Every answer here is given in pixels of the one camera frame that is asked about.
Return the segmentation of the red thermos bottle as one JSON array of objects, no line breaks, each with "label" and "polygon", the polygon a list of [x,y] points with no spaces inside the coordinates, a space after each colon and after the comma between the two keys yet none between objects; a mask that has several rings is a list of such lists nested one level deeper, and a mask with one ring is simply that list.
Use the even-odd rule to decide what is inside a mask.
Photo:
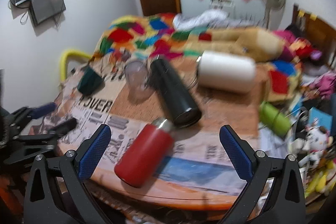
[{"label": "red thermos bottle", "polygon": [[134,188],[144,186],[172,149],[173,131],[173,123],[166,118],[146,124],[115,165],[117,177]]}]

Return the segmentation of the dark green cup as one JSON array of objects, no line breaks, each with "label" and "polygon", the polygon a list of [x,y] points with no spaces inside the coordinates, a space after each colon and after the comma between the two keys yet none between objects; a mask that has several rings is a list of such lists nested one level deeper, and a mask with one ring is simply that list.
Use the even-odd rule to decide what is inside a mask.
[{"label": "dark green cup", "polygon": [[77,89],[83,96],[91,96],[103,85],[104,80],[89,65],[84,67],[83,72],[84,74],[78,83]]}]

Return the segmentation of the yellow foam tube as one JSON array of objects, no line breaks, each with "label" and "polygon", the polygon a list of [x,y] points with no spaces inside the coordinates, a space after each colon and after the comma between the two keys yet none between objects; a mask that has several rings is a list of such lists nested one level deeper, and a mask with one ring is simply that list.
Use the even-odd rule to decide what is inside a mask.
[{"label": "yellow foam tube", "polygon": [[88,61],[90,61],[90,59],[92,59],[92,55],[80,50],[67,49],[63,51],[59,61],[60,82],[63,82],[67,79],[69,63],[71,62],[87,63]]}]

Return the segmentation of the plush toy doll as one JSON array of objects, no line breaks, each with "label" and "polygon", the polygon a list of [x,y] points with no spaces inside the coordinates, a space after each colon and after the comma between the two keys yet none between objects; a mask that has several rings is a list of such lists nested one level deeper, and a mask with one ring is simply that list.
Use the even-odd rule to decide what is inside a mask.
[{"label": "plush toy doll", "polygon": [[325,150],[332,143],[333,137],[329,135],[325,127],[311,127],[301,148],[301,152],[306,152],[307,155],[298,162],[299,166],[309,165],[310,169],[317,168]]}]

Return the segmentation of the green bottle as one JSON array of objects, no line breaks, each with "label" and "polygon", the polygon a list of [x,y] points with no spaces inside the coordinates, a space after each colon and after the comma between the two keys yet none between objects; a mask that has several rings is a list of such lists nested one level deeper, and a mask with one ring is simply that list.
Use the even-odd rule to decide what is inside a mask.
[{"label": "green bottle", "polygon": [[259,120],[281,138],[284,138],[291,128],[290,119],[269,102],[262,102],[259,106]]}]

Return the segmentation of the newspaper print tablecloth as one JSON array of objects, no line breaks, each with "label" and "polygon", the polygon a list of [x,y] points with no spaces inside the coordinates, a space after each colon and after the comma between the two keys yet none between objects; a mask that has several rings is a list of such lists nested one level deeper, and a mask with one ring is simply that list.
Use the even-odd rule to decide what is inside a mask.
[{"label": "newspaper print tablecloth", "polygon": [[230,125],[240,138],[258,149],[258,104],[266,72],[257,66],[255,84],[247,94],[193,88],[192,96],[202,111],[200,121],[176,128],[167,119],[157,93],[135,102],[122,76],[122,63],[108,54],[91,62],[105,75],[100,91],[83,97],[77,85],[84,72],[77,68],[56,98],[57,109],[47,115],[40,131],[71,118],[74,130],[59,139],[65,153],[77,149],[102,124],[111,139],[92,174],[93,191],[100,188],[138,201],[190,210],[226,210],[246,182],[239,178],[219,140],[219,131]]}]

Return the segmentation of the colourful patchwork quilt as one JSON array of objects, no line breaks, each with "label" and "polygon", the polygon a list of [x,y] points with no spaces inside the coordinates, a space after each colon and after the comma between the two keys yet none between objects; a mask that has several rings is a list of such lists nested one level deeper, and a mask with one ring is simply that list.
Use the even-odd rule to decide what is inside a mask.
[{"label": "colourful patchwork quilt", "polygon": [[260,27],[208,28],[179,31],[173,14],[147,17],[122,16],[103,32],[93,57],[114,50],[137,52],[145,57],[165,55],[169,59],[215,51],[246,56],[262,64],[266,71],[264,99],[281,102],[294,97],[302,69],[298,57],[284,38]]}]

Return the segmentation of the black thermos bottle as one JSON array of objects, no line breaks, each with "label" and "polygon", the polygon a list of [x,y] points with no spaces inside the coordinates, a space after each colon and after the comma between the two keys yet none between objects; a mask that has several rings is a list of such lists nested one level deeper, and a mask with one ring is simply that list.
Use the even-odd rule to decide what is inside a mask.
[{"label": "black thermos bottle", "polygon": [[158,94],[166,117],[175,127],[186,128],[198,123],[202,112],[167,59],[157,57],[151,62],[149,82]]}]

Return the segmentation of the white thermos bottle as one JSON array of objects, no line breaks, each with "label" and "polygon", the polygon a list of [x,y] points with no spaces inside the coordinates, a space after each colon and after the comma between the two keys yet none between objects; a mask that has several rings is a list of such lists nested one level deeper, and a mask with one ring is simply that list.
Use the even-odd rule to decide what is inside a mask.
[{"label": "white thermos bottle", "polygon": [[203,87],[247,94],[255,77],[256,63],[249,57],[204,51],[198,61],[197,79]]}]

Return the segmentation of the pink red clothes pile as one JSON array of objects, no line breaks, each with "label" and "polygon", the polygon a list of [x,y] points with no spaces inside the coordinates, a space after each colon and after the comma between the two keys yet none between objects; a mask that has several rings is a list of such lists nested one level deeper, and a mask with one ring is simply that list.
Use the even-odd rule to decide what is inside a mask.
[{"label": "pink red clothes pile", "polygon": [[292,62],[297,58],[301,61],[315,63],[322,60],[322,52],[303,37],[303,32],[295,24],[290,24],[284,30],[273,31],[273,34],[284,40],[285,43],[278,60]]}]

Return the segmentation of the wooden bed headboard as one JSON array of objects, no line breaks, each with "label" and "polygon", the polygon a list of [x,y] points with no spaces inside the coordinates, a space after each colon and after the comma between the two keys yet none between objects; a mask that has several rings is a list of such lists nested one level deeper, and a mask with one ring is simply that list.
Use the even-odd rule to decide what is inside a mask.
[{"label": "wooden bed headboard", "polygon": [[335,27],[332,27],[319,16],[293,5],[292,23],[296,25],[303,37],[322,52],[323,62],[335,69]]}]

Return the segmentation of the grey white crumpled cloth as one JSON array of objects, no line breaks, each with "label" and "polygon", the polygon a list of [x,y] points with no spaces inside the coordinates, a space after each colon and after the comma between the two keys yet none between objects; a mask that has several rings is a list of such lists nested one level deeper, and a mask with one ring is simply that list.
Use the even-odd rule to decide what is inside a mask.
[{"label": "grey white crumpled cloth", "polygon": [[262,26],[263,22],[252,19],[232,19],[223,10],[209,9],[198,16],[185,17],[177,14],[173,19],[173,28],[178,31],[190,31],[197,28],[240,28]]}]

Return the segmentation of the small black wall monitor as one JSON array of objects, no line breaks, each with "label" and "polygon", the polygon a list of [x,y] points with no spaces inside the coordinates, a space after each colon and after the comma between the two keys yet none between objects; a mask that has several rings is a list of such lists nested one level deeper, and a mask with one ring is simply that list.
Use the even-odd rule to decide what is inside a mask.
[{"label": "small black wall monitor", "polygon": [[64,0],[31,0],[29,13],[34,26],[66,10]]}]

